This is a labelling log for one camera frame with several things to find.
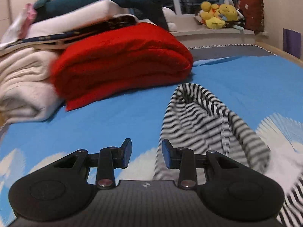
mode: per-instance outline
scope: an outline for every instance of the white blanket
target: white blanket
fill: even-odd
[[[122,11],[122,8],[113,1],[100,0],[70,13],[33,24],[26,38],[42,37],[82,28],[109,20],[114,15],[123,13]]]
[[[55,52],[27,48],[0,62],[0,111],[8,123],[46,120],[62,103],[45,80],[57,58]]]

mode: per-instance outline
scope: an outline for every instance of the metal screw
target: metal screw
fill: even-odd
[[[192,188],[196,185],[196,182],[193,180],[183,180],[181,186],[184,188]]]
[[[101,179],[98,181],[98,185],[101,187],[109,187],[112,184],[113,181],[111,181],[110,179]]]

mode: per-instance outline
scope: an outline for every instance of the red blanket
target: red blanket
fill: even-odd
[[[52,65],[51,81],[69,111],[123,90],[178,83],[192,65],[191,53],[173,35],[140,23],[68,47]]]

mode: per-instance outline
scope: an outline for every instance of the pink cloth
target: pink cloth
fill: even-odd
[[[20,34],[19,34],[19,39],[23,39],[23,38],[26,37],[27,31],[28,31],[29,27],[34,22],[34,20],[36,19],[36,16],[37,16],[37,11],[34,9],[32,3],[27,3],[25,5],[25,9],[27,10],[26,11],[27,18],[25,19],[24,23],[21,26],[21,31],[20,31]]]

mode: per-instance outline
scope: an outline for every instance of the red cushion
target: red cushion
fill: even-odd
[[[255,34],[264,31],[264,3],[263,0],[239,0],[238,8],[243,11],[246,19],[245,29]]]

